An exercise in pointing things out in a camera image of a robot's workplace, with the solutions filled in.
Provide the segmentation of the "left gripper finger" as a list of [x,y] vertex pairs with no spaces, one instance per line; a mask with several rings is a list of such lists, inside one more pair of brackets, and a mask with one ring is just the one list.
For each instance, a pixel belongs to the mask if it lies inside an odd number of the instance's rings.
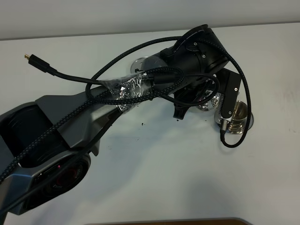
[[174,103],[174,114],[173,117],[176,119],[183,119],[186,112],[190,108],[190,106],[185,106],[185,105],[179,105]]

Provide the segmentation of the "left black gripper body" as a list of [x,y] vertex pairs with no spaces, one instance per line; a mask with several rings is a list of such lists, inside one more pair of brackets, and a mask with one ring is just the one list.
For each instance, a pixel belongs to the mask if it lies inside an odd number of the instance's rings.
[[189,75],[196,80],[174,92],[173,103],[176,110],[201,106],[218,95],[219,81],[214,75]]

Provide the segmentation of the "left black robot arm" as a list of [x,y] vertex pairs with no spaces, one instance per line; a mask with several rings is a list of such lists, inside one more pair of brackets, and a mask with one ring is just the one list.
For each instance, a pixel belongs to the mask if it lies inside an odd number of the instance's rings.
[[28,62],[44,73],[83,82],[86,91],[72,96],[43,96],[0,117],[0,212],[23,214],[74,188],[87,174],[90,155],[123,114],[157,97],[174,104],[183,119],[192,106],[222,91],[221,74],[228,59],[212,29],[201,25],[174,45],[142,60],[131,75],[99,80],[99,75],[155,39],[119,55],[91,79],[58,72],[35,55]]

